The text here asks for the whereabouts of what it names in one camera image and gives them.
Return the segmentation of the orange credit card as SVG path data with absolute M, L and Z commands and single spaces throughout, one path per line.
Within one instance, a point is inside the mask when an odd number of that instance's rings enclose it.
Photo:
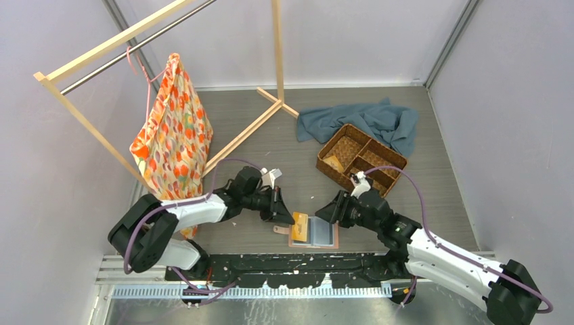
M 345 168 L 343 167 L 343 165 L 341 164 L 341 162 L 339 161 L 339 159 L 337 159 L 337 157 L 335 155 L 331 155 L 325 159 L 323 159 L 323 161 L 332 169 L 334 169 L 335 171 L 339 172 L 339 173 L 343 173 Z

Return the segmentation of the woven wicker divided basket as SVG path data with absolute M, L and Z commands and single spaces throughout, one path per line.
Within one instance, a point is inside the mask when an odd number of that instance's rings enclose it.
M 339 159 L 345 168 L 343 173 L 335 171 L 323 161 L 331 155 Z M 396 171 L 395 168 L 405 169 L 407 158 L 357 127 L 346 124 L 319 151 L 315 166 L 344 190 L 351 192 L 353 190 L 352 174 L 383 165 L 386 169 L 374 171 L 368 174 L 367 178 L 371 181 L 372 187 L 378 190 L 382 197 L 385 197 L 401 176 L 400 171 Z

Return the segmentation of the yellow credit card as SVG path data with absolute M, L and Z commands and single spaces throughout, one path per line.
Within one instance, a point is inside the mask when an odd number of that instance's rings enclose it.
M 306 242 L 309 239 L 309 216 L 305 213 L 294 212 L 294 225 L 291 226 L 290 239 L 295 242 Z

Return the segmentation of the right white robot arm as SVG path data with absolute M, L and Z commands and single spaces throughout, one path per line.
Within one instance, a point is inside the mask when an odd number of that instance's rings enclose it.
M 499 263 L 466 251 L 395 212 L 372 188 L 367 171 L 351 175 L 351 192 L 341 190 L 316 217 L 343 228 L 373 231 L 388 248 L 387 271 L 426 278 L 459 294 L 486 312 L 492 324 L 530 324 L 544 302 L 526 267 Z

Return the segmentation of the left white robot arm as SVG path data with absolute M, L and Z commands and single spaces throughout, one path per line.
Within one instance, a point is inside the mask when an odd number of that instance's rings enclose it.
M 275 184 L 280 175 L 279 169 L 245 166 L 223 187 L 195 199 L 159 200 L 145 194 L 110 230 L 108 242 L 123 257 L 127 274 L 162 265 L 200 280 L 208 269 L 207 253 L 193 240 L 177 240 L 173 235 L 185 228 L 230 220 L 244 209 L 259 212 L 263 221 L 294 224 Z

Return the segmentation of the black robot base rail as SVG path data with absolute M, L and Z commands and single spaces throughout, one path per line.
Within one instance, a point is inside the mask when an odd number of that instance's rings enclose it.
M 393 279 L 411 280 L 404 266 L 376 253 L 213 254 L 180 273 L 189 281 L 218 287 L 374 288 Z

